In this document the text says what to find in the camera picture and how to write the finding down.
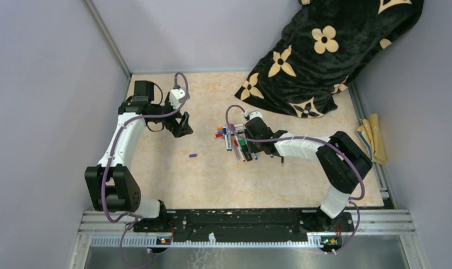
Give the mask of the blue cap white marker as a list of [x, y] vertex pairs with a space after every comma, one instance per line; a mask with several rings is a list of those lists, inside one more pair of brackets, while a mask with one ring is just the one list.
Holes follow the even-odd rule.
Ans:
[[226, 127], [223, 127], [223, 138], [225, 141], [225, 147], [226, 147], [227, 151], [232, 151], [232, 147], [230, 144], [230, 138], [229, 138], [229, 131], [227, 130]]

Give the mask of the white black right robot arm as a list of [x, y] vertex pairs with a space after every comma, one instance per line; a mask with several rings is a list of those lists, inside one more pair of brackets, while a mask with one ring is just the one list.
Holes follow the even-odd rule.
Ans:
[[[273, 132], [262, 118], [252, 118], [245, 124], [246, 141], [255, 152], [277, 157], [298, 157], [318, 162], [330, 183], [319, 207], [318, 226], [332, 231], [340, 223], [339, 215], [347, 203], [365, 195], [364, 178], [372, 169], [370, 158], [342, 131], [329, 137], [299, 136], [284, 130]], [[361, 194], [353, 198], [356, 186]]]

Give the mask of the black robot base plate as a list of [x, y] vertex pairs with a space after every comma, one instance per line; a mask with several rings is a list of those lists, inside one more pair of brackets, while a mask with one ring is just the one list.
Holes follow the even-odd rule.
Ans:
[[161, 212], [133, 230], [167, 233], [175, 243], [281, 243], [305, 242], [314, 232], [342, 235], [354, 230], [354, 222], [348, 212], [330, 219], [317, 208], [190, 209]]

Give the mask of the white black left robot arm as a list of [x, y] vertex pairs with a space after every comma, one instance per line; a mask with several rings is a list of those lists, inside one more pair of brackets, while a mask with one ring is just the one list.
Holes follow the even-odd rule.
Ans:
[[135, 81], [134, 92], [118, 108], [115, 133], [105, 154], [96, 166], [85, 170], [85, 181], [93, 208], [104, 212], [108, 221], [115, 223], [123, 216], [146, 219], [154, 231], [162, 231], [168, 225], [168, 217], [162, 213], [162, 202], [142, 195], [130, 167], [137, 143], [149, 123], [161, 124], [175, 138], [192, 134], [188, 121], [190, 115], [181, 108], [189, 99], [189, 86], [175, 83], [166, 94], [163, 104], [155, 104], [156, 84], [152, 81]]

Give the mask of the green black marker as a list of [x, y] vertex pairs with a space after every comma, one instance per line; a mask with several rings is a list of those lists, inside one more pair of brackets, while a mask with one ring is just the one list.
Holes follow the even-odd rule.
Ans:
[[244, 156], [246, 161], [252, 161], [257, 160], [257, 156], [252, 150], [250, 149], [248, 143], [246, 140], [239, 139], [239, 145], [241, 148], [242, 155]]

